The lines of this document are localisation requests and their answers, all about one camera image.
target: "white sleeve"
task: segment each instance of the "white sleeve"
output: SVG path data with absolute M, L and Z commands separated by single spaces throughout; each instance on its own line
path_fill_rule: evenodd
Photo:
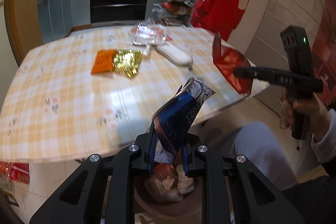
M 318 142 L 312 136 L 310 146 L 314 150 L 319 163 L 324 164 L 336 157 L 336 112 L 329 110 L 331 123 L 325 136 Z

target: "gray pants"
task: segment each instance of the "gray pants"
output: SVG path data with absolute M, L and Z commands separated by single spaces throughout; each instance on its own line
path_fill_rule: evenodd
M 218 134 L 216 128 L 209 134 Z M 272 131 L 262 122 L 250 123 L 209 143 L 224 157 L 246 156 L 279 190 L 297 184 L 291 166 Z

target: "floral tablecloth pattern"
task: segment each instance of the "floral tablecloth pattern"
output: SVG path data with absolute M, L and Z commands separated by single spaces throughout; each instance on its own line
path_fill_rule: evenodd
M 177 67 L 153 48 L 133 79 L 115 73 L 91 75 L 98 50 L 133 47 L 130 29 L 98 29 L 27 54 L 0 114 L 0 160 L 111 155 L 145 132 L 153 113 L 191 76 L 216 92 L 202 106 L 194 125 L 244 99 L 213 65 L 213 36 L 201 28 L 169 28 L 171 43 L 192 55 L 192 71 Z M 266 87 L 255 80 L 251 96 Z

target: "person's arm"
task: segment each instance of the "person's arm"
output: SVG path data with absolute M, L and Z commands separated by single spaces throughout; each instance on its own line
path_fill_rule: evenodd
M 313 135 L 311 147 L 317 160 L 330 177 L 336 177 L 336 112 L 331 109 L 331 122 L 327 132 L 319 140 Z
M 313 133 L 311 147 L 328 175 L 336 177 L 336 112 L 328 112 L 315 96 L 310 100 L 296 100 L 292 105 L 285 98 L 281 108 L 281 128 L 288 128 L 294 122 L 293 110 L 309 115 L 309 131 Z

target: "human hand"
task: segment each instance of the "human hand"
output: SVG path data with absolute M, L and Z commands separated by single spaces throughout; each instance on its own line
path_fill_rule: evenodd
M 309 115 L 310 125 L 308 131 L 314 134 L 316 141 L 320 141 L 329 130 L 331 123 L 331 114 L 320 99 L 314 94 L 311 99 L 295 100 L 291 105 L 285 94 L 281 106 L 280 128 L 286 129 L 294 123 L 294 110 Z

